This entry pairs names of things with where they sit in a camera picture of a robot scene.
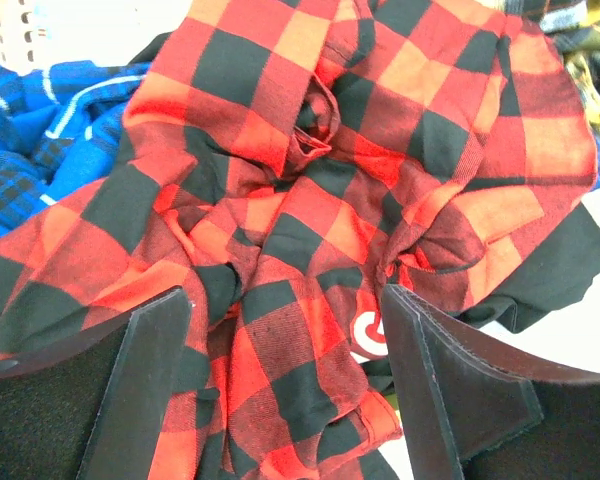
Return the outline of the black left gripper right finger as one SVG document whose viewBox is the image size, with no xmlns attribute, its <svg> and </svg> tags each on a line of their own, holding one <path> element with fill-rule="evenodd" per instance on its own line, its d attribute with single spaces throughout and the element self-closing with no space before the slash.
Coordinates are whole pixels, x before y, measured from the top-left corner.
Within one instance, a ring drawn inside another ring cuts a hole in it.
<svg viewBox="0 0 600 480">
<path fill-rule="evenodd" d="M 382 292 L 417 479 L 600 479 L 600 373 L 549 361 L 404 287 Z"/>
</svg>

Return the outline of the red black plaid shirt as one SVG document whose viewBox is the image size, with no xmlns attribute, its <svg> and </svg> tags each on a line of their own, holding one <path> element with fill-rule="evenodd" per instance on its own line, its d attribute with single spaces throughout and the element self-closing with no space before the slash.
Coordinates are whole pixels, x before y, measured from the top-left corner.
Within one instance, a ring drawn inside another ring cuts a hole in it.
<svg viewBox="0 0 600 480">
<path fill-rule="evenodd" d="M 383 287 L 459 313 L 597 177 L 550 40 L 474 1 L 196 1 L 112 173 L 0 239 L 0 360 L 193 301 L 154 479 L 392 479 Z"/>
</svg>

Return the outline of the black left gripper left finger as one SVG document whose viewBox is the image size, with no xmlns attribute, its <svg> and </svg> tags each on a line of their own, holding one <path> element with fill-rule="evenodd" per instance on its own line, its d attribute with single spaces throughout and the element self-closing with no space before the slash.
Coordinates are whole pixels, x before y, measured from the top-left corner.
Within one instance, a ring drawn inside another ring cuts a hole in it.
<svg viewBox="0 0 600 480">
<path fill-rule="evenodd" d="M 0 479 L 147 478 L 191 310 L 172 288 L 0 360 Z"/>
</svg>

